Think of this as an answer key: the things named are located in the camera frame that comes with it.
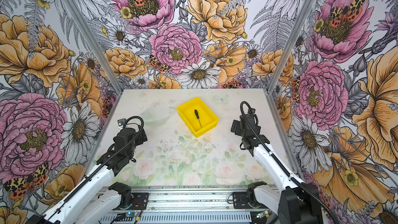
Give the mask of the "black handled screwdriver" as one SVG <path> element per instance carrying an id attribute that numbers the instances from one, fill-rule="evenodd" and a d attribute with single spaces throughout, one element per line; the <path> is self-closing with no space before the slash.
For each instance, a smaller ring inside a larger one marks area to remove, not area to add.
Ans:
<path id="1" fill-rule="evenodd" d="M 199 125 L 200 125 L 200 127 L 202 127 L 202 124 L 201 124 L 201 120 L 200 120 L 200 116 L 199 116 L 199 112 L 198 112 L 198 110 L 194 110 L 194 114 L 195 114 L 195 116 L 196 116 L 196 118 L 197 118 L 197 120 L 198 120 L 198 123 L 199 123 Z"/>

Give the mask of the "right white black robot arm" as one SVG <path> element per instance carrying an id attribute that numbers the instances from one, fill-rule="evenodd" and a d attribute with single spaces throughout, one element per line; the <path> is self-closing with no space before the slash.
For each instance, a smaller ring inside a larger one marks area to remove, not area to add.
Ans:
<path id="1" fill-rule="evenodd" d="M 264 205 L 278 216 L 281 224 L 322 224 L 322 201 L 316 186 L 306 184 L 280 160 L 268 139 L 260 134 L 254 114 L 234 120 L 231 132 L 241 137 L 245 150 L 263 165 L 277 190 L 266 183 L 249 186 L 249 201 Z"/>

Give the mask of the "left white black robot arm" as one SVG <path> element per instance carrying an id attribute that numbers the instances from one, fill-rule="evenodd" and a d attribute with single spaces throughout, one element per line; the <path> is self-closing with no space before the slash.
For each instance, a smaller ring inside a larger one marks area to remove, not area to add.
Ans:
<path id="1" fill-rule="evenodd" d="M 128 209 L 133 203 L 131 187 L 123 183 L 109 186 L 93 204 L 90 201 L 130 162 L 136 162 L 134 152 L 147 141 L 144 120 L 128 118 L 113 145 L 97 161 L 87 176 L 54 207 L 41 215 L 33 215 L 29 224 L 95 224 L 113 209 Z"/>

